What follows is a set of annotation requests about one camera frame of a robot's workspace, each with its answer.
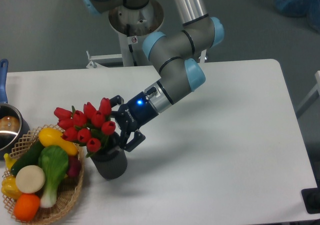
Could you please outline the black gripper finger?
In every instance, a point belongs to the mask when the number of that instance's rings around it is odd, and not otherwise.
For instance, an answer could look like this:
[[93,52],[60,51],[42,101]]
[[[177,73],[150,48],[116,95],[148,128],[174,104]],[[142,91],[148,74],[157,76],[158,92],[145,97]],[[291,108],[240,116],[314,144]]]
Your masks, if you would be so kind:
[[115,138],[115,145],[108,151],[108,154],[111,155],[120,150],[131,152],[146,139],[146,136],[137,129],[133,132],[133,138],[128,141],[131,133],[131,131],[122,131],[119,138]]
[[[120,95],[116,95],[109,99],[110,106],[113,109],[115,106],[121,106],[124,103],[124,99]],[[119,112],[117,110],[111,110],[111,117],[115,117]]]

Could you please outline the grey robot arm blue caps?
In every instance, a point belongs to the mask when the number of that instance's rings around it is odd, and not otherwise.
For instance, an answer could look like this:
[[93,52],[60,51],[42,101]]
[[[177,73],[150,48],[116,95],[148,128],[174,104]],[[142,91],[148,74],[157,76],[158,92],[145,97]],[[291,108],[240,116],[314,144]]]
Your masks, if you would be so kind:
[[195,61],[199,53],[224,39],[220,20],[210,17],[203,0],[175,0],[183,29],[172,36],[160,32],[164,11],[156,0],[83,0],[93,14],[108,13],[118,35],[122,63],[152,65],[160,78],[124,102],[111,99],[120,128],[115,150],[132,151],[144,139],[140,127],[200,87],[206,77]]

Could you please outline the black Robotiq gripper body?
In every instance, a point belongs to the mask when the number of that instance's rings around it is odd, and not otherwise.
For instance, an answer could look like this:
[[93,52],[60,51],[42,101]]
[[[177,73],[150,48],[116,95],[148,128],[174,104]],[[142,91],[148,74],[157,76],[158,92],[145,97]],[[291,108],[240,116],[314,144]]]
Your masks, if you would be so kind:
[[158,115],[146,93],[142,91],[119,107],[115,121],[121,131],[134,132]]

